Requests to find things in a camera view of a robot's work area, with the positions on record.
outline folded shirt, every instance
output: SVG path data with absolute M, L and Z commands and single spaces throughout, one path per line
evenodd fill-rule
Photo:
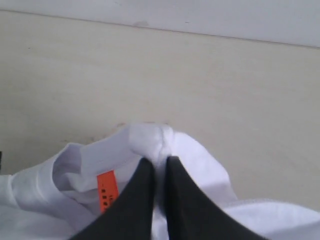
M 157 189 L 152 215 L 154 240 L 168 240 L 161 210 L 166 159 L 179 157 L 192 180 L 225 213 L 271 240 L 313 240 L 320 236 L 320 213 L 268 199 L 238 200 L 223 166 L 196 140 L 168 125 L 126 126 L 115 135 L 58 154 L 14 175 L 0 176 L 2 240 L 65 240 L 100 214 L 97 175 L 114 171 L 119 194 L 141 158 L 155 168 Z

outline orange label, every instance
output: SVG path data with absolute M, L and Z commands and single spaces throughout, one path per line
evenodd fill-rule
M 119 192 L 114 171 L 108 171 L 97 177 L 100 209 L 103 213 L 117 199 Z

